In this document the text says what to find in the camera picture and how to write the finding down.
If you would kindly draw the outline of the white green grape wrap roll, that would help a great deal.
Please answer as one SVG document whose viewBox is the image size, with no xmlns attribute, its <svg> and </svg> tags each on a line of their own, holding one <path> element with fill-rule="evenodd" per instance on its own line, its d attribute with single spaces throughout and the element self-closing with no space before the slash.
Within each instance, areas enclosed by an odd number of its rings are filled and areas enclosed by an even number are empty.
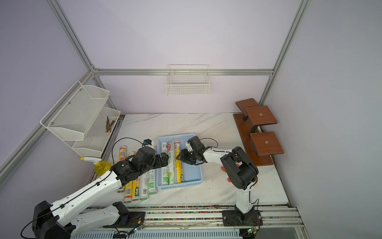
<svg viewBox="0 0 382 239">
<path fill-rule="evenodd" d="M 169 179 L 169 185 L 176 183 L 176 175 L 175 175 L 175 165 L 176 165 L 176 158 L 175 158 L 175 150 L 174 150 L 174 142 L 169 141 L 168 142 L 168 179 Z"/>
</svg>

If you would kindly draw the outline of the yellow icon wrap roll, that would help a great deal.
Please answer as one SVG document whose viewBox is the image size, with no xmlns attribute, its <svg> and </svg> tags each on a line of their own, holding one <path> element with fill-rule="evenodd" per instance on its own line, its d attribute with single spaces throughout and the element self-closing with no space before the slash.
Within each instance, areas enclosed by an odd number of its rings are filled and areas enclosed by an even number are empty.
<svg viewBox="0 0 382 239">
<path fill-rule="evenodd" d="M 122 145 L 119 149 L 119 161 L 124 161 L 126 160 L 127 157 L 127 146 Z M 124 192 L 124 186 L 121 186 L 118 188 L 117 193 L 123 193 Z"/>
</svg>

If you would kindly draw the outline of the yellow blue label wrap roll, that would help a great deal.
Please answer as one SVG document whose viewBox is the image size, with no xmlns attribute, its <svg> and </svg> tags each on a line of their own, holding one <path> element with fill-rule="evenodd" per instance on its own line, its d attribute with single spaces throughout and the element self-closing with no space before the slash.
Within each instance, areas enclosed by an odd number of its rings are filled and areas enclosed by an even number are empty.
<svg viewBox="0 0 382 239">
<path fill-rule="evenodd" d="M 140 192 L 140 177 L 132 183 L 132 201 L 139 200 L 139 192 Z"/>
</svg>

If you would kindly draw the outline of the yellow red chef wrap roll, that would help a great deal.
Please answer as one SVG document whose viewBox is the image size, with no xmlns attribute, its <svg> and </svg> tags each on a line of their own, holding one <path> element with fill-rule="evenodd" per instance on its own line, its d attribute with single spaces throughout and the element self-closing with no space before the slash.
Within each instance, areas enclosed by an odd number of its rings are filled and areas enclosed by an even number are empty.
<svg viewBox="0 0 382 239">
<path fill-rule="evenodd" d="M 125 195 L 124 195 L 124 203 L 131 203 L 132 202 L 132 198 L 133 198 L 133 182 L 134 181 L 130 181 L 128 182 L 125 186 L 124 186 L 124 190 L 125 190 Z"/>
</svg>

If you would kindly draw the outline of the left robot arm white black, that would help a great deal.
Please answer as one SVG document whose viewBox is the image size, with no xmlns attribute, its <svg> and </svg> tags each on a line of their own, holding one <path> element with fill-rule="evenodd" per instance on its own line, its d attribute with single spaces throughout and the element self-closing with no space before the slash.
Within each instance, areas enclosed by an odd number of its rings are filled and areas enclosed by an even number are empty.
<svg viewBox="0 0 382 239">
<path fill-rule="evenodd" d="M 37 239 L 71 239 L 87 231 L 127 226 L 134 220 L 123 202 L 90 213 L 83 211 L 103 196 L 138 179 L 142 174 L 168 165 L 166 153 L 143 147 L 135 155 L 117 162 L 108 172 L 75 193 L 34 209 L 32 231 Z"/>
</svg>

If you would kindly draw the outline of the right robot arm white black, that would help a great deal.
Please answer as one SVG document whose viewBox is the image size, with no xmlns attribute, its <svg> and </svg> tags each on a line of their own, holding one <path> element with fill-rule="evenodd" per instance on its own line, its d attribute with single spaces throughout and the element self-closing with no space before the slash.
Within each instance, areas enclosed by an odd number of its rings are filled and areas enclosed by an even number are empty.
<svg viewBox="0 0 382 239">
<path fill-rule="evenodd" d="M 237 188 L 235 209 L 242 215 L 253 210 L 251 189 L 258 182 L 259 170 L 241 147 L 217 149 L 205 146 L 201 139 L 194 136 L 187 141 L 186 148 L 180 151 L 176 159 L 188 165 L 220 164 Z"/>
</svg>

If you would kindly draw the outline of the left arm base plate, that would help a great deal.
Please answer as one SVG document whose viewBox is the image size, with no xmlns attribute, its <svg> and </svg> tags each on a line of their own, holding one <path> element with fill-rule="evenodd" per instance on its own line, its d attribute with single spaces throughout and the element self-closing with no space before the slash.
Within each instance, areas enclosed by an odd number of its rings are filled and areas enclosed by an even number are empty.
<svg viewBox="0 0 382 239">
<path fill-rule="evenodd" d="M 138 228 L 143 224 L 145 212 L 129 212 L 120 216 L 112 225 L 103 226 L 103 228 Z"/>
</svg>

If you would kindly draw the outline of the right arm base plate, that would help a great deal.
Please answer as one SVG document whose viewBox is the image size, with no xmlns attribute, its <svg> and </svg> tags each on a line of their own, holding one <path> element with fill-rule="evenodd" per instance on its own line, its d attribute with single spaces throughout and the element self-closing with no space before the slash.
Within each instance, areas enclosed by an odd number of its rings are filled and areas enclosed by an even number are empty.
<svg viewBox="0 0 382 239">
<path fill-rule="evenodd" d="M 263 226 L 262 216 L 259 210 L 251 209 L 243 214 L 240 210 L 222 211 L 222 220 L 225 227 L 228 226 Z"/>
</svg>

